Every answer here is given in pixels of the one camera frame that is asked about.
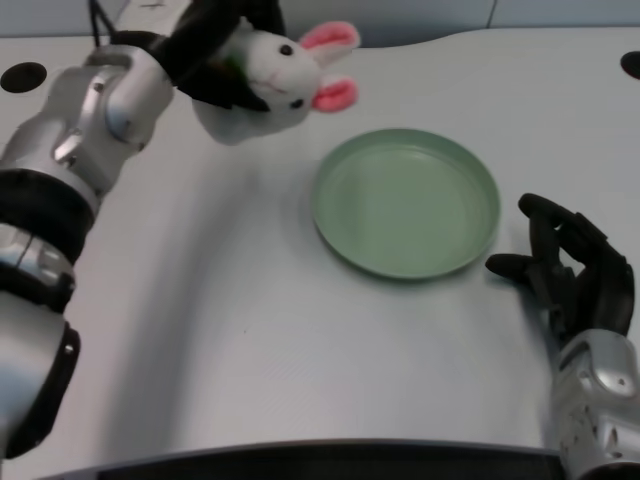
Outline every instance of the green plate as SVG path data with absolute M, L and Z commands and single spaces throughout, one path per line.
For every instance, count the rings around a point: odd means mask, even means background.
M 324 160 L 313 215 L 331 248 L 385 277 L 426 279 L 461 268 L 492 241 L 498 188 L 471 152 L 418 130 L 356 137 Z

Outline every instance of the wall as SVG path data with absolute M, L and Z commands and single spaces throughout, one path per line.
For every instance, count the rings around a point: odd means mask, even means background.
M 127 0 L 100 0 L 117 18 Z M 87 0 L 0 0 L 0 36 L 84 35 L 91 31 Z
M 100 1 L 114 19 L 128 2 Z M 133 22 L 127 21 L 127 26 L 145 28 L 156 18 L 166 20 L 176 5 L 185 1 L 188 0 L 130 0 L 126 10 L 129 15 L 125 17 Z M 280 0 L 280 3 L 294 38 L 322 21 L 343 19 L 358 26 L 364 45 L 370 47 L 421 42 L 487 27 L 640 26 L 640 0 Z M 0 36 L 87 33 L 86 0 L 0 0 Z

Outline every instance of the plate rim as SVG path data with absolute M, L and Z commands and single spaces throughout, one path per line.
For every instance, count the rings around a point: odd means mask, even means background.
M 472 253 L 469 256 L 464 257 L 464 259 L 461 262 L 456 263 L 455 266 L 450 267 L 450 268 L 446 268 L 444 270 L 441 271 L 433 271 L 433 272 L 429 272 L 429 273 L 423 273 L 423 274 L 398 274 L 398 273 L 389 273 L 389 272 L 384 272 L 380 269 L 376 269 L 375 267 L 371 267 L 370 265 L 365 265 L 361 262 L 358 262 L 354 259 L 349 258 L 347 255 L 343 254 L 342 252 L 340 252 L 327 238 L 327 236 L 324 234 L 322 227 L 320 225 L 320 222 L 318 221 L 318 217 L 319 217 L 319 197 L 320 197 L 320 191 L 321 191 L 321 186 L 322 184 L 324 184 L 325 182 L 323 182 L 323 180 L 325 178 L 327 178 L 327 174 L 326 174 L 326 169 L 330 168 L 327 167 L 329 160 L 331 158 L 333 158 L 340 150 L 346 148 L 349 144 L 359 141 L 364 137 L 367 136 L 375 136 L 381 133 L 385 133 L 385 134 L 389 134 L 389 133 L 393 133 L 393 132 L 411 132 L 413 134 L 420 134 L 420 135 L 427 135 L 427 136 L 431 136 L 431 137 L 437 137 L 439 139 L 444 140 L 445 142 L 448 142 L 452 145 L 454 145 L 456 148 L 461 149 L 462 151 L 465 152 L 465 154 L 467 154 L 469 156 L 469 158 L 471 158 L 478 166 L 480 166 L 480 168 L 484 171 L 484 173 L 486 174 L 487 178 L 489 179 L 489 184 L 490 187 L 489 189 L 492 191 L 492 193 L 495 194 L 495 201 L 496 201 L 496 214 L 495 214 L 495 220 L 493 221 L 493 225 L 491 226 L 491 233 L 487 236 L 487 239 L 485 242 L 482 243 L 481 247 L 478 248 L 477 252 Z M 349 138 L 347 140 L 345 140 L 344 142 L 340 143 L 339 145 L 337 145 L 335 148 L 331 149 L 331 151 L 329 151 L 329 153 L 327 153 L 322 160 L 320 161 L 320 165 L 318 167 L 318 169 L 316 170 L 314 179 L 313 179 L 313 186 L 312 186 L 312 190 L 311 190 L 311 210 L 312 210 L 312 216 L 313 216 L 313 222 L 315 225 L 316 230 L 318 231 L 318 234 L 321 236 L 323 243 L 329 248 L 329 250 L 331 250 L 331 252 L 334 255 L 337 255 L 341 260 L 344 260 L 345 262 L 347 262 L 350 266 L 357 268 L 358 270 L 364 271 L 367 274 L 371 275 L 375 275 L 378 277 L 383 277 L 383 278 L 387 278 L 387 279 L 392 279 L 392 280 L 408 280 L 408 281 L 415 281 L 415 280 L 429 280 L 432 278 L 436 278 L 436 277 L 442 277 L 451 273 L 454 273 L 458 270 L 461 270 L 462 268 L 470 265 L 471 263 L 473 263 L 474 261 L 478 260 L 478 258 L 480 258 L 482 256 L 482 254 L 484 252 L 487 251 L 487 249 L 491 246 L 491 244 L 494 242 L 497 233 L 498 233 L 498 226 L 500 224 L 500 220 L 502 218 L 502 200 L 500 198 L 500 190 L 498 188 L 498 184 L 493 176 L 493 174 L 491 173 L 491 171 L 489 170 L 489 168 L 485 165 L 485 163 L 480 160 L 480 158 L 478 158 L 477 155 L 475 155 L 473 152 L 471 152 L 468 148 L 466 148 L 465 146 L 461 145 L 460 143 L 444 136 L 444 135 L 440 135 L 438 133 L 434 133 L 434 132 L 430 132 L 427 130 L 420 130 L 420 129 L 415 129 L 415 128 L 383 128 L 383 129 L 378 129 L 378 130 L 372 130 L 369 132 L 364 132 L 361 133 L 359 135 L 356 135 L 355 137 Z

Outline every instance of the bunny eye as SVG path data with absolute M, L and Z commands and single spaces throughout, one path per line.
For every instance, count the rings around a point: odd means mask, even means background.
M 293 55 L 293 48 L 291 48 L 290 45 L 282 45 L 280 47 L 280 53 L 285 57 L 290 57 L 291 55 Z

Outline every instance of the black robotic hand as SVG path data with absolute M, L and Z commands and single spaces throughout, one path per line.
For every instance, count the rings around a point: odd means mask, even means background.
M 269 111 L 245 80 L 207 62 L 241 18 L 255 28 L 285 34 L 278 0 L 192 0 L 170 37 L 151 32 L 115 32 L 111 42 L 141 47 L 163 66 L 174 85 L 191 98 L 223 108 Z
M 551 331 L 561 345 L 592 328 L 626 336 L 635 293 L 625 257 L 580 213 L 531 193 L 518 206 L 529 217 L 532 255 L 493 255 L 487 268 L 533 290 L 549 309 Z M 585 265 L 577 277 L 560 262 L 561 248 Z

